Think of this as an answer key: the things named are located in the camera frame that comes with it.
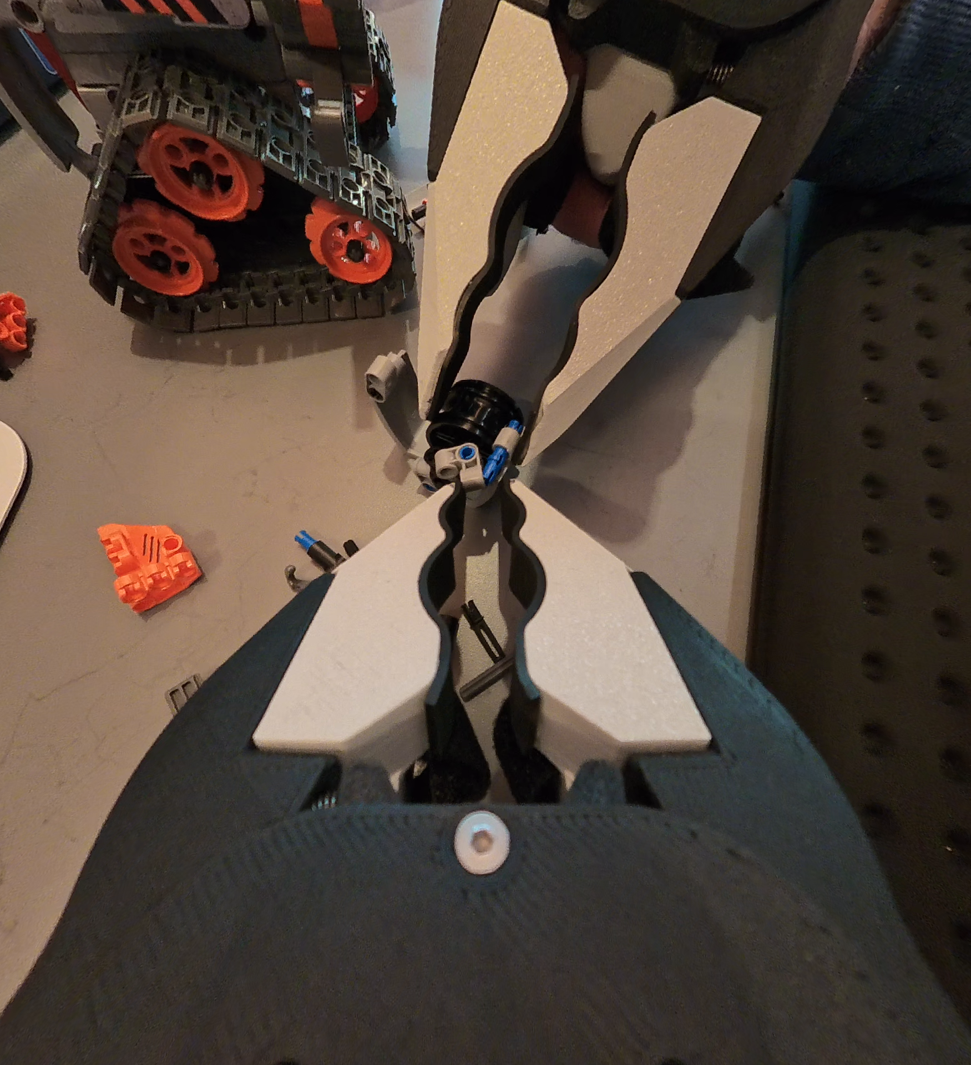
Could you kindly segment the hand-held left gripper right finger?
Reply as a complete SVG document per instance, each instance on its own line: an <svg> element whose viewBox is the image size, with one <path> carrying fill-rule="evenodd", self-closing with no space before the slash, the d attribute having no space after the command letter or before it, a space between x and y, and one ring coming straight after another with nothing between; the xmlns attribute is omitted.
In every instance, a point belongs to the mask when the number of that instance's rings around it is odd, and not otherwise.
<svg viewBox="0 0 971 1065"><path fill-rule="evenodd" d="M585 763L689 754L711 734L627 567L522 484L504 486L519 750L572 782Z"/></svg>

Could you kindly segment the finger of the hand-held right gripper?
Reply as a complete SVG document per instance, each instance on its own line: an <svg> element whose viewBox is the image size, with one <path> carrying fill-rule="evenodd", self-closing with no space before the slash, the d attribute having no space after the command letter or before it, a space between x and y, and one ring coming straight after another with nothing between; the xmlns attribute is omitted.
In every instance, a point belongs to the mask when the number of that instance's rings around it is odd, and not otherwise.
<svg viewBox="0 0 971 1065"><path fill-rule="evenodd" d="M585 282L573 243L533 239L527 204L574 147L579 82L569 79L546 4L452 2L439 20L422 252L416 375L419 414L452 412L464 378L553 420Z"/></svg>
<svg viewBox="0 0 971 1065"><path fill-rule="evenodd" d="M564 433L679 305L677 289L760 124L715 97L651 126L625 177L625 230L579 306L564 366L546 387L527 455Z"/></svg>

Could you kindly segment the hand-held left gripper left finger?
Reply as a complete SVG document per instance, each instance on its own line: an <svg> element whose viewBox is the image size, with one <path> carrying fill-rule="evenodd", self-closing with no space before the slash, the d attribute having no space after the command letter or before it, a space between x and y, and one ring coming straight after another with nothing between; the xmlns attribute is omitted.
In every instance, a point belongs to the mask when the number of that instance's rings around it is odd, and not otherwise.
<svg viewBox="0 0 971 1065"><path fill-rule="evenodd" d="M425 752L457 756L452 692L452 544L466 495L439 490L340 566L253 741L264 751L333 755L400 773Z"/></svg>

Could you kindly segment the grey cross connector piece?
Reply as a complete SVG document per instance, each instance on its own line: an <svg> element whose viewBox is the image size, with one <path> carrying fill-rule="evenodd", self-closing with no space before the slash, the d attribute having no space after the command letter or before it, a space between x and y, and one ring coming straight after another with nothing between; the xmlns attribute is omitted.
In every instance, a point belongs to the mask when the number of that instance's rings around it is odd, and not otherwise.
<svg viewBox="0 0 971 1065"><path fill-rule="evenodd" d="M430 491L444 486L461 488L467 496L467 506L477 508L491 498L493 491L487 485L483 466L477 445L462 443L428 450L412 463L412 472Z"/></svg>

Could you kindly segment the grey connector with blue pin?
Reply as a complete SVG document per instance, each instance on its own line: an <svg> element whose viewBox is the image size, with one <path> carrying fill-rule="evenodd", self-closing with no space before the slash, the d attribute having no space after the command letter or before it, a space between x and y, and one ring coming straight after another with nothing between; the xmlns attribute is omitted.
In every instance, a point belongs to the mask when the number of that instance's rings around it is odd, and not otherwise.
<svg viewBox="0 0 971 1065"><path fill-rule="evenodd" d="M513 453L519 449L519 440L523 433L523 424L517 419L512 419L496 435L493 448L482 470L486 485L491 486L496 484L497 479L501 476Z"/></svg>

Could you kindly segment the black toy pulley wheel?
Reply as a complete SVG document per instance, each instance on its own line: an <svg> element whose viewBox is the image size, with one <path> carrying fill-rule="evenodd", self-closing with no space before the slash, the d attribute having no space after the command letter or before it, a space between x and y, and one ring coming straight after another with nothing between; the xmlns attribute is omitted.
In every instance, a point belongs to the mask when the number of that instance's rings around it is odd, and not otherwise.
<svg viewBox="0 0 971 1065"><path fill-rule="evenodd" d="M488 460L498 433L512 422L523 425L524 417L519 405L501 389L477 379L458 381L427 427L427 461L434 469L438 450L467 443L476 445L481 459Z"/></svg>

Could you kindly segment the person's right forearm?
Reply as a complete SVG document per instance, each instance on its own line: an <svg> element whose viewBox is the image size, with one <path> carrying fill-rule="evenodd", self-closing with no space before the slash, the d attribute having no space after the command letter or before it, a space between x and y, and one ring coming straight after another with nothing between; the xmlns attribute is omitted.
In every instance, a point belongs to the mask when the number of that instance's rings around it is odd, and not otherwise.
<svg viewBox="0 0 971 1065"><path fill-rule="evenodd" d="M971 204L971 1L889 6L799 177Z"/></svg>

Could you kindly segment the person's right hand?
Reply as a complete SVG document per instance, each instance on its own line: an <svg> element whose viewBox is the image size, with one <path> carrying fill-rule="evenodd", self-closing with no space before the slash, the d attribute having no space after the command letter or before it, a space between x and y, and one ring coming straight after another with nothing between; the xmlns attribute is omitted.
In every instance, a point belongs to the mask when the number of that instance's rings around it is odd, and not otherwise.
<svg viewBox="0 0 971 1065"><path fill-rule="evenodd" d="M613 192L591 173L576 173L552 226L585 246L609 250L613 224L605 220L611 209Z"/></svg>

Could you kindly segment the blue black pin connector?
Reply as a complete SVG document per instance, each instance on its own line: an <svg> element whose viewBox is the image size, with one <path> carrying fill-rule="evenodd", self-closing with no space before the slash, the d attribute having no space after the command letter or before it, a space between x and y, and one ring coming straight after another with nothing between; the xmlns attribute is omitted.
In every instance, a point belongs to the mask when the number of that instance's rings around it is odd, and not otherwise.
<svg viewBox="0 0 971 1065"><path fill-rule="evenodd" d="M318 566L320 570L325 573L332 573L338 566L342 566L346 561L346 557L324 541L316 539L306 530L299 530L295 535L296 544L303 548L309 558Z"/></svg>

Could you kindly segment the thin black pin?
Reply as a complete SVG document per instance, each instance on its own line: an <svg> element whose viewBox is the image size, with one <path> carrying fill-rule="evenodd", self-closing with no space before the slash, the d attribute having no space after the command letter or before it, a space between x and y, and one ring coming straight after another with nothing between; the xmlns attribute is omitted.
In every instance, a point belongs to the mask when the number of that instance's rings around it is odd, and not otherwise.
<svg viewBox="0 0 971 1065"><path fill-rule="evenodd" d="M483 615L473 600L466 601L461 606L463 618L466 620L470 629L474 632L480 645L484 649L491 661L501 661L505 655L501 642L492 630Z"/></svg>

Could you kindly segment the orange ribbed panel piece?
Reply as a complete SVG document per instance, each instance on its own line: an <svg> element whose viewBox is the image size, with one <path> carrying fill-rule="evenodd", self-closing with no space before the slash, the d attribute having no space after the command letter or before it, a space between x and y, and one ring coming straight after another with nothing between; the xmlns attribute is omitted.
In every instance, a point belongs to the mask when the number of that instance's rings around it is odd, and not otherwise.
<svg viewBox="0 0 971 1065"><path fill-rule="evenodd" d="M106 524L98 528L114 583L124 604L143 613L171 599L201 577L183 538L168 526Z"/></svg>

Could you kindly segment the light grey connector piece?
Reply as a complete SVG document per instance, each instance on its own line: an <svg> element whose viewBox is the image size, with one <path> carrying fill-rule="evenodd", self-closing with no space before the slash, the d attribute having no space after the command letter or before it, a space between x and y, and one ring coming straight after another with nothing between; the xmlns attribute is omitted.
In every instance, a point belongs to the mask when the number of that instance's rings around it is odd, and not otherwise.
<svg viewBox="0 0 971 1065"><path fill-rule="evenodd" d="M365 389L372 400L381 406L396 395L410 367L409 353L405 349L380 354L373 360L364 375Z"/></svg>

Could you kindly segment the grey orange tracked toy vehicle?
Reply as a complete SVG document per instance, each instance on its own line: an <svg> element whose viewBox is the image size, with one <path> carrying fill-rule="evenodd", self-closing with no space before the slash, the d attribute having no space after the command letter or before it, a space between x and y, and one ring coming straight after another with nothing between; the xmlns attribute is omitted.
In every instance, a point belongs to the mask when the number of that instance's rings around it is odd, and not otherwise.
<svg viewBox="0 0 971 1065"><path fill-rule="evenodd" d="M90 179L79 268L157 328L385 315L412 220L371 154L396 122L359 1L0 2L0 99Z"/></svg>

